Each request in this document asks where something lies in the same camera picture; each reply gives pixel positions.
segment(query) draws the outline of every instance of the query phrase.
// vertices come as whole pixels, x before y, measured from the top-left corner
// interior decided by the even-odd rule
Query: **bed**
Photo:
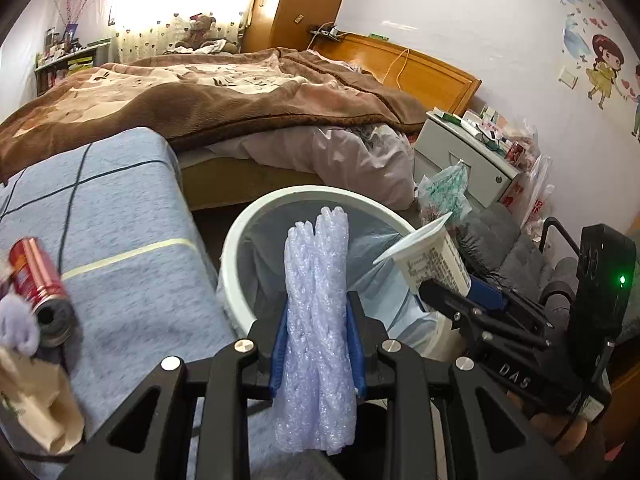
[[[145,125],[167,138],[178,153],[191,210],[322,183],[360,192],[394,210],[408,208],[413,200],[413,155],[404,136],[419,132],[428,108],[464,110],[480,82],[409,51],[404,70],[399,73],[404,62],[396,62],[380,85],[376,78],[383,78],[402,47],[348,34],[341,43],[319,41],[316,48],[318,52],[271,49],[237,56],[164,56],[131,67],[108,64],[86,71],[0,126],[0,172],[6,179],[55,153]],[[353,71],[344,61],[375,77]],[[277,70],[240,75],[227,70],[233,63],[248,62],[252,70],[260,65],[276,65]],[[206,73],[216,63],[224,73]],[[170,71],[166,67],[171,64],[181,69]],[[273,80],[282,73],[288,80]],[[256,93],[238,95],[229,89],[238,89],[238,78],[255,75],[262,78]],[[396,79],[409,93],[396,88]],[[371,130],[383,131],[384,126],[386,135],[371,142]],[[287,139],[299,155],[283,159],[278,149]],[[269,147],[273,156],[256,156]]]

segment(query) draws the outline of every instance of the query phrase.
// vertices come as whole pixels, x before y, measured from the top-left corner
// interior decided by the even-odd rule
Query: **green plastic bag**
[[[418,185],[422,225],[448,212],[451,212],[451,224],[461,221],[471,211],[471,204],[465,197],[467,183],[468,169],[463,162],[449,166],[431,178],[424,176]]]

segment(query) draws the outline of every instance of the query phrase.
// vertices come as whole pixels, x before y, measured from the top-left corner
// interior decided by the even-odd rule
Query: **brown blanket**
[[[368,74],[284,48],[177,54],[79,72],[0,125],[2,179],[57,153],[148,126],[176,151],[297,125],[386,123],[417,133],[425,108]]]

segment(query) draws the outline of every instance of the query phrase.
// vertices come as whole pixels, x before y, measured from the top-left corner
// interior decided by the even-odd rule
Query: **bedside table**
[[[427,121],[414,143],[414,154],[416,184],[420,184],[423,175],[431,178],[462,159],[468,168],[466,196],[474,208],[497,202],[520,174],[466,130],[441,120],[433,112],[427,112]]]

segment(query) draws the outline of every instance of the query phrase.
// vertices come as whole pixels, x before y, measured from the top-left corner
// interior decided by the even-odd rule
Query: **wall outlet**
[[[575,88],[575,84],[578,82],[578,78],[577,76],[569,72],[565,66],[563,66],[562,72],[560,72],[560,76],[558,77],[558,81],[564,83],[571,90],[573,90]]]

